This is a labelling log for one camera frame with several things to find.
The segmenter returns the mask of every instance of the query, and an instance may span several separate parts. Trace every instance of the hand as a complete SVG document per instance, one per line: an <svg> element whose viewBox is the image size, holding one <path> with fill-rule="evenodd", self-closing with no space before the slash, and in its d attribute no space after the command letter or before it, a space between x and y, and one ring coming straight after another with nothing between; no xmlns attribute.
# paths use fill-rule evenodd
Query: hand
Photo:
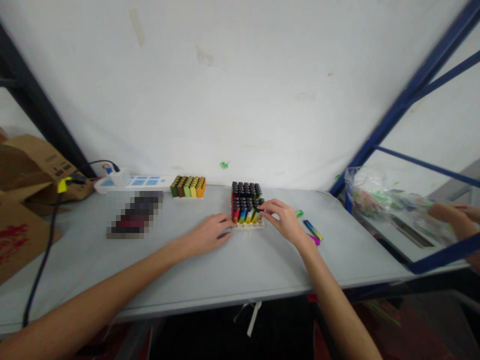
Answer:
<svg viewBox="0 0 480 360"><path fill-rule="evenodd" d="M480 224L480 209L473 207L472 205L463 204L463 203L455 203L451 205L455 209L460 210L462 213L467 215L470 220Z"/></svg>
<svg viewBox="0 0 480 360"><path fill-rule="evenodd" d="M295 214L295 210L287 204L277 199L265 201L258 207L265 210L265 218L278 230L278 232L298 249L303 244L309 242L313 244L312 239L307 235ZM272 216L277 214L280 220Z"/></svg>
<svg viewBox="0 0 480 360"><path fill-rule="evenodd" d="M200 225L188 234L178 237L169 245L178 251L182 260L208 253L227 242L232 237L231 232L222 232L233 228L235 224L229 220L226 213L210 215Z"/></svg>
<svg viewBox="0 0 480 360"><path fill-rule="evenodd" d="M441 202L434 203L430 210L428 210L428 214L437 220L450 224L458 221L468 220L467 215L464 212Z"/></svg>

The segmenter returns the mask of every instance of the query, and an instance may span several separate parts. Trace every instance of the table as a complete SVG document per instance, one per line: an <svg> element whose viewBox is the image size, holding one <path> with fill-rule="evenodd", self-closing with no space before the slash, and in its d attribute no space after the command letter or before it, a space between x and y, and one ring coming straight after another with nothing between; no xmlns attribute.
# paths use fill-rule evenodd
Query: table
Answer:
<svg viewBox="0 0 480 360"><path fill-rule="evenodd" d="M264 188L303 210L323 235L318 247L342 288L408 280L398 263L334 198L316 191ZM106 239L130 194L92 194L60 214L63 237L53 245L30 312L35 320L75 295L193 229L205 216L229 212L230 188L208 186L203 200L176 200L166 193L144 239ZM313 292L297 250L269 223L259 230L235 229L220 248L184 261L148 286L115 318L147 319L214 307ZM0 287L0 335L21 327L24 306L41 256Z"/></svg>

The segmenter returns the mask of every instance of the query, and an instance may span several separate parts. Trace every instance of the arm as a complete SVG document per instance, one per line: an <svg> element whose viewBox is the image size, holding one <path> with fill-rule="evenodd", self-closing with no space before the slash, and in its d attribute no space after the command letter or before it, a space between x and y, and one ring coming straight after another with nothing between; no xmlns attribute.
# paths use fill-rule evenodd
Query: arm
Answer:
<svg viewBox="0 0 480 360"><path fill-rule="evenodd" d="M469 204L455 203L451 205L453 208L460 210L468 216L474 223L480 224L480 210Z"/></svg>
<svg viewBox="0 0 480 360"><path fill-rule="evenodd" d="M315 243L300 225L293 208L277 199L266 201L259 208L265 210L265 218L300 253L318 296L321 313L341 354L349 360L381 359L370 334L329 271Z"/></svg>
<svg viewBox="0 0 480 360"><path fill-rule="evenodd" d="M235 226L227 214L211 215L189 234L75 296L0 343L0 358L63 359L87 343L147 285L179 262L225 243Z"/></svg>
<svg viewBox="0 0 480 360"><path fill-rule="evenodd" d="M456 238L461 241L478 233L472 220L476 219L478 210L469 205L446 205L441 202L434 203L428 214L433 218L449 223L453 228ZM466 258L472 268L480 274L480 253L474 253Z"/></svg>

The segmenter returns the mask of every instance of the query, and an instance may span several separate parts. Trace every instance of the power strip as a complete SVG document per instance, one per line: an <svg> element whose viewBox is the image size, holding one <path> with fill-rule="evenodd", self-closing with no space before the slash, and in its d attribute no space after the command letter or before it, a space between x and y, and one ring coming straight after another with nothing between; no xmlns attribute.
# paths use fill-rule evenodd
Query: power strip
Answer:
<svg viewBox="0 0 480 360"><path fill-rule="evenodd" d="M108 191L163 191L169 193L170 184L175 178L173 176L157 175L130 175L125 187L115 186L114 181L107 177L101 178L93 184L96 192L106 195Z"/></svg>

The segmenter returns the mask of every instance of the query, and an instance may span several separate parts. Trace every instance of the green paint mark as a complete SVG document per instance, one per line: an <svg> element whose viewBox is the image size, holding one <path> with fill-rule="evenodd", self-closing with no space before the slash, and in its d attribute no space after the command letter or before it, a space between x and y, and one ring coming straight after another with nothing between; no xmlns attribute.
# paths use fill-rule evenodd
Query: green paint mark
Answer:
<svg viewBox="0 0 480 360"><path fill-rule="evenodd" d="M228 161L228 162L223 162L223 161L222 161L222 162L220 163L220 167L221 167L223 170L226 170L226 169L229 168L229 163L230 163L230 161Z"/></svg>

